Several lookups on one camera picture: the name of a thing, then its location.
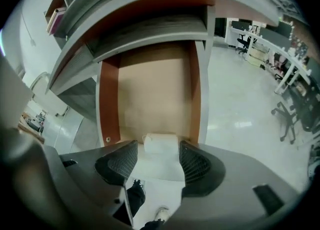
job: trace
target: black pants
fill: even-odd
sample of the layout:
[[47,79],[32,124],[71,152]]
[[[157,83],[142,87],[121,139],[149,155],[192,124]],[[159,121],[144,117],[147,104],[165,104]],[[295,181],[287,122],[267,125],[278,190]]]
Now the black pants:
[[[133,184],[131,188],[129,188],[126,191],[128,195],[128,201],[129,201],[129,206],[130,206],[130,211],[132,217],[134,217],[140,207],[145,203],[146,196],[143,191],[143,189],[140,187],[139,184]],[[121,207],[116,211],[116,213],[113,215],[113,217],[129,226],[130,220],[128,217],[126,205],[122,204]],[[162,220],[157,220],[157,221],[150,221],[147,222],[141,230],[154,230],[157,229],[159,226],[161,226],[164,223]]]

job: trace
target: person's leg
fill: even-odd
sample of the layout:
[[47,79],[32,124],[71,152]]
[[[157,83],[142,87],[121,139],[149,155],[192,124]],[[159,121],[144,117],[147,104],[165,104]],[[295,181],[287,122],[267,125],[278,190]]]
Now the person's leg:
[[170,217],[169,209],[160,207],[154,217],[154,221],[147,222],[140,230],[154,230],[163,225]]
[[144,181],[135,179],[132,187],[126,191],[132,217],[137,214],[140,207],[145,203],[146,194],[144,184]]
[[[146,200],[146,195],[142,182],[139,179],[135,179],[132,187],[129,188],[126,191],[126,193],[128,197],[131,215],[132,217],[134,217]],[[131,225],[125,204],[121,205],[121,207],[115,212],[113,217],[129,226]]]

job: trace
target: white desk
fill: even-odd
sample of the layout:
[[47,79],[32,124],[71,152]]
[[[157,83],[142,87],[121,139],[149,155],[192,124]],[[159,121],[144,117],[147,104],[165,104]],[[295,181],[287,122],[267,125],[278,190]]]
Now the white desk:
[[269,49],[271,49],[272,51],[283,55],[286,59],[288,59],[291,63],[291,66],[289,67],[288,71],[286,72],[285,76],[283,77],[283,79],[281,80],[281,82],[279,83],[279,85],[276,87],[276,89],[274,90],[275,93],[278,93],[279,89],[285,84],[285,82],[288,80],[289,76],[291,75],[291,73],[294,71],[294,68],[297,68],[297,71],[295,73],[295,75],[293,76],[292,80],[289,82],[289,85],[291,85],[297,78],[299,75],[302,76],[303,79],[305,79],[305,81],[310,84],[310,79],[309,79],[309,75],[311,74],[311,70],[306,70],[302,63],[297,60],[295,57],[290,56],[285,50],[283,50],[282,48],[278,47],[277,45],[273,44],[272,42],[263,39],[262,37],[256,35],[255,33],[252,32],[248,32],[248,31],[242,31],[233,27],[228,27],[228,32],[232,32],[232,33],[236,33],[236,34],[240,34],[240,35],[248,35],[251,38],[250,41],[250,45],[248,48],[248,52],[245,56],[245,59],[248,60],[249,54],[250,54],[250,50],[252,48],[252,45],[254,43],[254,39],[257,39],[256,43],[262,44],[266,47],[268,47]]

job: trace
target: sneaker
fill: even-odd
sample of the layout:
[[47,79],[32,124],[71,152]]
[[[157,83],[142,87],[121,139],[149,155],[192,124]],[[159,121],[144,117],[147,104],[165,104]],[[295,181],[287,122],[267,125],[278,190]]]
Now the sneaker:
[[132,186],[138,185],[139,187],[141,187],[141,189],[143,190],[144,194],[146,194],[146,191],[145,191],[145,183],[146,183],[146,181],[144,181],[144,180],[140,180],[140,179],[134,178],[134,179],[133,179],[133,185],[132,185]]
[[156,211],[154,220],[167,221],[169,218],[170,218],[169,209],[167,207],[162,206],[158,208],[158,210]]

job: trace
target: black chair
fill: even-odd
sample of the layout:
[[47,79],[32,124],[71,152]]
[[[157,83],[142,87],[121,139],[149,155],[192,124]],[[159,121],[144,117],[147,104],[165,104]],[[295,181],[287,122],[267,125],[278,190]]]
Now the black chair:
[[295,123],[297,121],[301,120],[302,128],[306,132],[313,132],[317,128],[320,120],[320,102],[317,99],[319,89],[310,86],[305,96],[302,96],[295,86],[289,86],[288,91],[293,101],[290,110],[295,110],[295,112],[290,113],[285,105],[279,102],[277,107],[271,111],[271,114],[275,115],[276,112],[278,112],[285,117],[285,133],[280,137],[280,141],[285,140],[289,129],[291,129],[293,139],[290,140],[290,144],[293,144],[296,140]]
[[251,41],[250,37],[248,37],[247,40],[244,40],[244,35],[243,34],[240,34],[240,35],[241,35],[241,39],[240,38],[236,39],[239,43],[242,44],[242,48],[238,49],[239,50],[239,53],[238,53],[239,55],[240,55],[240,53],[244,54],[244,53],[248,52],[248,48],[249,48],[250,41]]

